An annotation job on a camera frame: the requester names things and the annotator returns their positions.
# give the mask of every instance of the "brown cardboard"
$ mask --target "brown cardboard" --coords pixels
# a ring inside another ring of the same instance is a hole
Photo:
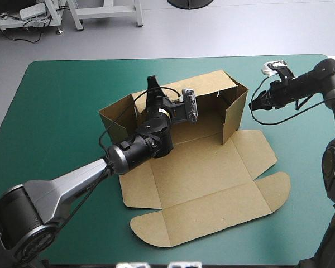
[[[133,218],[134,233],[154,246],[171,247],[280,208],[290,191],[288,175],[276,173],[254,181],[277,158],[261,131],[236,131],[247,89],[221,70],[166,86],[195,90],[198,123],[174,125],[171,153],[119,177],[126,206],[162,209]],[[176,97],[166,93],[170,99]],[[138,94],[102,109],[104,124],[109,125]],[[143,121],[144,108],[141,98],[118,120],[109,132],[113,143]]]

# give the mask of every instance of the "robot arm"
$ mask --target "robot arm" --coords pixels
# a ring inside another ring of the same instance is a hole
[[[268,76],[279,74],[280,80],[270,84],[250,103],[251,110],[271,110],[284,107],[315,93],[323,94],[325,105],[333,110],[335,119],[335,60],[325,59],[315,68],[299,77],[294,77],[283,61],[267,63],[264,73]],[[322,158],[322,172],[327,196],[335,202],[335,139],[332,140]],[[324,235],[318,251],[311,259],[300,261],[300,268],[335,268],[335,214]]]
[[[172,102],[148,77],[146,121],[128,138],[108,148],[108,155],[49,181],[31,180],[0,198],[0,268],[25,267],[54,240],[70,216],[71,204],[102,178],[125,174],[150,158],[173,149],[171,125],[197,121],[192,89]]]

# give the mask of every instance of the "cable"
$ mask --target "cable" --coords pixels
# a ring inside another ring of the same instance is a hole
[[[262,82],[260,83],[260,85],[259,85],[259,86],[257,87],[257,89],[254,91],[254,93],[253,93],[253,95],[252,95],[252,98],[251,98],[251,103],[253,102],[254,97],[255,97],[257,91],[262,87],[263,83],[264,83],[268,78],[269,78],[269,77],[263,79]],[[308,110],[310,110],[310,109],[313,109],[313,108],[315,108],[316,106],[319,106],[320,104],[323,104],[323,103],[325,103],[325,102],[329,102],[329,101],[335,101],[335,98],[325,99],[325,100],[323,100],[323,101],[321,101],[321,102],[318,102],[317,104],[314,104],[314,105],[312,105],[312,106],[310,106],[310,107],[308,107],[308,108],[302,110],[302,111],[299,112],[299,113],[296,113],[296,114],[294,114],[294,115],[292,115],[292,116],[290,116],[290,117],[287,117],[287,118],[284,119],[284,120],[281,120],[281,121],[278,121],[278,122],[275,122],[275,123],[265,123],[265,122],[261,122],[260,120],[258,120],[258,119],[255,117],[255,115],[254,115],[254,113],[253,113],[253,110],[252,110],[252,107],[251,107],[251,106],[250,106],[250,111],[251,111],[251,116],[252,116],[252,118],[253,118],[257,123],[259,123],[259,124],[261,124],[261,125],[264,125],[264,126],[275,126],[275,125],[282,124],[282,123],[284,123],[284,122],[286,122],[286,121],[288,121],[288,120],[291,120],[292,118],[294,118],[294,117],[296,117],[296,116],[299,116],[299,115],[301,115],[302,113],[305,113],[306,111],[308,111]]]
[[[7,17],[12,18],[14,20],[25,21],[25,20],[22,20],[19,17],[15,17],[15,16],[12,16],[12,15],[9,15],[9,14],[0,13],[0,16],[7,16]]]
[[[130,103],[124,110],[123,112],[104,130],[104,132],[101,134],[101,136],[99,137],[99,145],[103,148],[104,152],[106,153],[106,157],[108,157],[108,151],[107,148],[103,145],[102,142],[102,138],[104,136],[104,134],[107,133],[107,131],[119,120],[119,118],[122,117],[122,115],[129,109],[130,106],[132,106],[135,101],[137,101],[140,97],[142,97],[144,94],[146,94],[149,91],[155,90],[155,89],[168,89],[171,90],[173,92],[175,92],[178,96],[181,96],[181,94],[172,88],[168,88],[168,87],[154,87],[154,88],[150,88],[144,92],[142,92],[141,94],[139,94],[138,97],[136,97],[132,103]],[[67,219],[60,225],[60,227],[57,228],[57,230],[54,232],[53,237],[56,237],[59,232],[68,224],[68,222],[73,218],[73,216],[76,214],[76,212],[80,209],[80,207],[83,205],[83,203],[89,198],[89,196],[92,194],[92,192],[95,190],[95,188],[98,186],[98,184],[106,177],[107,175],[107,171],[109,169],[109,166],[107,165],[104,170],[102,171],[102,173],[100,174],[100,176],[98,177],[98,179],[91,183],[90,186],[87,187],[88,192],[87,194],[84,196],[84,198],[79,202],[79,204],[74,208],[74,210],[69,214],[69,216],[67,217]],[[40,247],[37,247],[37,251],[36,254],[40,253],[41,250],[45,249],[49,243],[51,243],[52,240],[46,240]]]
[[[7,36],[7,35],[3,32],[3,30],[1,30],[1,28],[0,28],[0,34],[1,34],[2,36],[4,36],[5,38],[11,40],[11,41],[26,41],[26,42],[29,42],[29,43],[34,44],[34,43],[37,43],[37,42],[39,42],[39,41],[41,40],[41,36],[42,36],[42,33],[43,33],[43,29],[49,27],[50,24],[51,24],[51,21],[52,21],[52,19],[50,18],[49,24],[48,24],[47,26],[45,26],[45,24],[43,25],[43,27],[42,27],[42,29],[41,29],[41,32],[40,32],[40,35],[39,35],[39,38],[38,38],[36,41],[31,41],[31,40],[28,40],[28,39],[21,39],[21,38],[11,38],[11,37]]]
[[[108,158],[108,151],[107,151],[107,148],[104,146],[103,144],[103,137],[106,133],[108,133],[108,130],[124,115],[124,113],[129,109],[130,106],[132,106],[135,101],[137,101],[141,96],[143,96],[144,94],[148,93],[149,91],[152,91],[152,90],[155,90],[155,89],[168,89],[170,91],[173,91],[175,92],[178,96],[181,96],[181,94],[175,90],[175,89],[172,89],[172,88],[168,88],[168,87],[154,87],[154,88],[150,88],[144,92],[142,92],[138,97],[136,97],[124,110],[123,112],[117,116],[117,118],[103,131],[103,133],[100,135],[99,137],[99,145],[100,147],[104,150],[104,153],[106,155],[106,157]]]
[[[50,18],[49,24],[48,24],[47,26],[43,25],[43,27],[42,27],[42,29],[41,29],[41,31],[40,31],[39,38],[38,38],[36,41],[30,41],[30,40],[28,40],[28,39],[20,39],[20,38],[14,38],[13,40],[14,40],[14,41],[26,41],[26,42],[29,42],[29,43],[32,43],[32,44],[37,43],[37,42],[39,42],[39,41],[41,40],[41,36],[42,36],[42,34],[43,34],[43,32],[44,32],[44,28],[49,27],[50,24],[51,24],[51,21],[52,21],[52,19]]]

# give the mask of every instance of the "green table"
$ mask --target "green table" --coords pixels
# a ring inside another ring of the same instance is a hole
[[[0,194],[26,180],[49,180],[99,158],[98,136],[103,124],[98,110],[145,89],[149,75],[157,75],[160,84],[165,84],[224,69],[254,90],[264,78],[260,69],[266,61],[284,59],[299,75],[324,58],[279,55],[34,62],[27,68],[0,128]],[[310,102],[320,98],[315,96]],[[256,112],[265,121],[292,113],[292,104],[277,111]],[[41,256],[62,264],[164,264],[177,260],[295,264],[311,257],[333,214],[320,171],[324,148],[335,137],[332,112],[319,106],[283,125],[264,127],[251,119],[246,106],[241,129],[263,130],[279,159],[268,174],[290,174],[289,200],[273,215],[174,248],[157,248],[141,241],[129,228],[132,217],[149,210],[126,208],[114,176],[101,183]]]

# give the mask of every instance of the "gray floor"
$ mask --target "gray floor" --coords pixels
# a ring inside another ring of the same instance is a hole
[[[66,13],[63,36],[51,28],[38,44],[0,37],[0,124],[28,64],[36,60],[335,55],[335,1],[214,0],[193,11],[166,0],[141,1],[144,27],[136,27],[132,17],[112,18],[86,20],[78,32]],[[31,37],[23,30],[9,34]]]

